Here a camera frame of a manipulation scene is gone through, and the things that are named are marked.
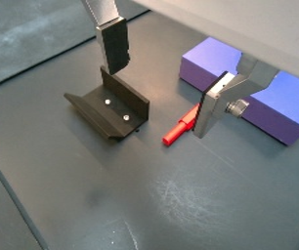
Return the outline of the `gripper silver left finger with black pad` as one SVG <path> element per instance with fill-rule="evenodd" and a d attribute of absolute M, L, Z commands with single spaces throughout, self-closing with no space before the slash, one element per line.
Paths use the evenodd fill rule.
<path fill-rule="evenodd" d="M 81 1 L 94 24 L 103 66 L 113 75 L 126 67 L 130 60 L 126 20 L 118 14 L 114 0 Z"/>

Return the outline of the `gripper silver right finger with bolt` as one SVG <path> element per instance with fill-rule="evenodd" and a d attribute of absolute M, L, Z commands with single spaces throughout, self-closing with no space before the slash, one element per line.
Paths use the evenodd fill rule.
<path fill-rule="evenodd" d="M 248 54 L 241 55 L 237 74 L 225 71 L 204 91 L 196 122 L 194 135 L 201 138 L 225 112 L 240 117 L 248 107 L 244 98 L 265 89 L 278 69 Z"/>

